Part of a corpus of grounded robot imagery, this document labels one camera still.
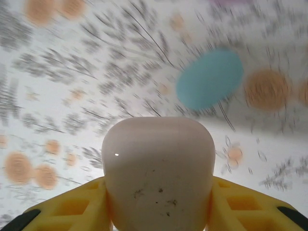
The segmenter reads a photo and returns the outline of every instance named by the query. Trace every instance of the black plastic edge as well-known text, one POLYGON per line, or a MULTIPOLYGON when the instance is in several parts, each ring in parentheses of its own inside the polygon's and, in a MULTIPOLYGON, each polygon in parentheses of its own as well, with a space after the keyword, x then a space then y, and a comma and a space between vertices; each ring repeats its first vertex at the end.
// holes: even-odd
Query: black plastic edge
POLYGON ((1 231, 22 231, 38 214, 40 214, 39 209, 33 209, 23 213, 4 226, 1 231))
POLYGON ((308 231, 308 218, 305 217, 300 212, 287 208, 287 207, 277 207, 279 211, 285 214, 290 220, 292 220, 295 224, 301 227, 304 231, 308 231))

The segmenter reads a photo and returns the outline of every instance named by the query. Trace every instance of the orange dot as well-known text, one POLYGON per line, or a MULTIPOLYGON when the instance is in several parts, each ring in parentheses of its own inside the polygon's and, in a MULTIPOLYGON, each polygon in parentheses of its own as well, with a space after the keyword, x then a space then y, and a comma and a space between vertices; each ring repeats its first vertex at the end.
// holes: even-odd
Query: orange dot
POLYGON ((181 14, 176 13, 170 19, 170 26, 174 31, 180 31, 184 28, 184 20, 181 14))
POLYGON ((240 148, 230 148, 228 157, 230 160, 240 161, 243 157, 243 152, 240 148))
POLYGON ((77 161, 76 155, 72 153, 67 154, 67 158, 66 158, 67 165, 74 166, 76 164, 76 161, 77 161))
POLYGON ((247 104, 265 111, 278 111, 290 98, 292 86, 286 77, 273 70, 253 73, 244 86, 247 104))
POLYGON ((86 9, 84 0, 63 0, 60 13, 67 19, 80 17, 86 9))
POLYGON ((230 167, 238 167, 238 165, 239 165, 239 162, 238 161, 236 161, 236 160, 228 160, 228 165, 230 166, 230 167))
POLYGON ((25 11, 30 22, 46 25, 55 13, 55 0, 27 0, 25 11))
POLYGON ((82 97, 83 97, 83 91, 81 91, 81 90, 72 91, 72 99, 80 100, 82 97))
POLYGON ((58 141, 50 140, 46 143, 46 151, 53 155, 58 155, 60 151, 60 145, 58 141))
POLYGON ((161 83, 158 85, 158 92, 162 95, 168 95, 170 93, 170 89, 161 83))
POLYGON ((57 184, 57 175, 54 168, 42 164, 36 169, 35 180, 40 187, 51 190, 57 184))
POLYGON ((8 179, 17 184, 27 184, 32 177, 31 163, 21 152, 11 152, 7 156, 4 166, 8 179))

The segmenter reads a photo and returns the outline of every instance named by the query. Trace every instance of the patterned wallpaper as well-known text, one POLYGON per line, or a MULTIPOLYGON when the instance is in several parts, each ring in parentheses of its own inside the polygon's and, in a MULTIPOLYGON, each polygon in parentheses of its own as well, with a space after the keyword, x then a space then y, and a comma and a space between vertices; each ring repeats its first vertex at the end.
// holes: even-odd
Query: patterned wallpaper
POLYGON ((137 116, 201 122, 216 176, 308 216, 307 25, 306 0, 0 0, 0 227, 102 176, 106 131, 137 116), (176 80, 215 47, 243 85, 191 111, 176 80))

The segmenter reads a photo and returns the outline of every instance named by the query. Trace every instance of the gray leaf pattern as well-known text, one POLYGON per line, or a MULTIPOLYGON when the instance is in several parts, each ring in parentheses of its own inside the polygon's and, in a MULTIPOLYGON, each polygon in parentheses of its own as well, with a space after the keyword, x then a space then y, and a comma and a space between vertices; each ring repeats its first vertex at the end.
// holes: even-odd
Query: gray leaf pattern
POLYGON ((82 129, 86 128, 87 121, 81 119, 77 113, 68 114, 63 121, 66 131, 71 135, 76 135, 82 129))
POLYGON ((72 84, 76 81, 76 74, 81 74, 96 79, 93 71, 96 67, 88 60, 74 54, 67 56, 49 49, 41 54, 40 62, 36 56, 24 53, 15 60, 13 67, 17 70, 29 73, 33 77, 49 77, 52 82, 72 84))
POLYGON ((26 128, 33 129, 33 131, 38 134, 49 133, 51 131, 63 133, 63 131, 59 129, 59 127, 55 124, 53 118, 51 118, 50 116, 46 116, 44 118, 44 121, 41 122, 32 114, 25 113, 22 116, 22 122, 26 128))
POLYGON ((258 151, 258 155, 261 161, 267 162, 268 159, 266 158, 266 155, 262 151, 258 151))
POLYGON ((90 164, 95 168, 103 168, 101 153, 95 148, 82 148, 83 155, 90 160, 90 164))
POLYGON ((89 54, 96 53, 99 50, 99 48, 102 47, 101 44, 91 39, 84 39, 82 40, 82 42, 86 47, 87 53, 89 54))
POLYGON ((278 164, 273 171, 273 176, 268 176, 260 185, 266 188, 274 187, 277 190, 285 191, 292 188, 292 175, 297 174, 303 177, 308 173, 308 157, 303 156, 299 159, 299 164, 294 166, 295 161, 292 158, 278 164))
MULTIPOLYGON (((173 68, 179 70, 180 68, 176 67, 169 60, 168 44, 163 33, 161 31, 155 31, 157 12, 154 9, 149 10, 144 1, 140 1, 139 5, 134 2, 130 2, 130 8, 131 9, 122 8, 122 15, 129 21, 127 25, 128 30, 138 35, 138 37, 132 37, 129 40, 135 45, 137 45, 141 49, 141 51, 125 47, 124 50, 130 53, 139 54, 152 60, 159 60, 160 62, 165 63, 166 65, 170 65, 173 68), (154 38, 154 32, 158 33, 161 39, 161 45, 159 45, 159 43, 154 38), (154 54, 156 54, 156 56, 158 56, 158 59, 154 56, 143 53, 142 50, 152 51, 154 54)), ((119 41, 127 40, 127 38, 125 38, 127 34, 124 26, 121 23, 121 19, 107 17, 106 15, 106 19, 103 19, 98 15, 96 15, 96 17, 98 18, 99 22, 103 24, 104 27, 109 28, 109 30, 104 31, 108 37, 110 37, 111 39, 117 39, 119 41)), ((101 42, 109 46, 112 46, 114 48, 120 48, 114 43, 101 39, 100 35, 97 32, 98 29, 93 24, 88 23, 87 26, 83 25, 82 27, 85 29, 86 32, 88 32, 90 36, 98 38, 101 42)))
POLYGON ((17 50, 31 41, 32 30, 9 11, 9 2, 0 0, 0 46, 6 51, 17 50))
POLYGON ((122 118, 127 117, 133 117, 126 109, 126 106, 124 104, 120 104, 117 102, 118 106, 121 108, 121 115, 110 115, 102 113, 100 110, 97 110, 96 108, 90 109, 90 108, 83 108, 83 113, 86 115, 88 121, 95 125, 96 133, 98 135, 103 135, 107 132, 107 130, 114 125, 116 122, 118 122, 122 118))
POLYGON ((2 124, 7 126, 9 123, 9 115, 18 118, 21 107, 17 106, 17 80, 11 80, 9 85, 6 77, 6 69, 2 65, 0 67, 0 119, 2 124))
MULTIPOLYGON (((122 56, 121 53, 114 53, 113 58, 119 59, 122 56)), ((120 92, 124 87, 132 87, 136 83, 140 86, 144 86, 149 83, 152 79, 152 75, 149 71, 154 71, 155 69, 145 69, 144 66, 140 66, 135 62, 129 64, 120 65, 115 62, 109 62, 106 67, 106 78, 109 80, 107 82, 99 84, 99 90, 102 94, 108 95, 113 92, 120 92)))

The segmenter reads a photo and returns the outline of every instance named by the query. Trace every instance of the dirt speck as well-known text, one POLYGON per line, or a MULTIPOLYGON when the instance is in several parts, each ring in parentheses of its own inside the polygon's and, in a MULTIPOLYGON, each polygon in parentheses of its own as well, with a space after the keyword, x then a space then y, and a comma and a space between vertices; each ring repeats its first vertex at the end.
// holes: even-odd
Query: dirt speck
POLYGON ((143 196, 143 189, 139 189, 136 192, 134 192, 134 198, 138 199, 139 197, 143 196))
POLYGON ((173 205, 174 207, 176 207, 177 204, 178 204, 178 201, 177 200, 170 200, 170 201, 167 201, 167 204, 168 205, 173 205))

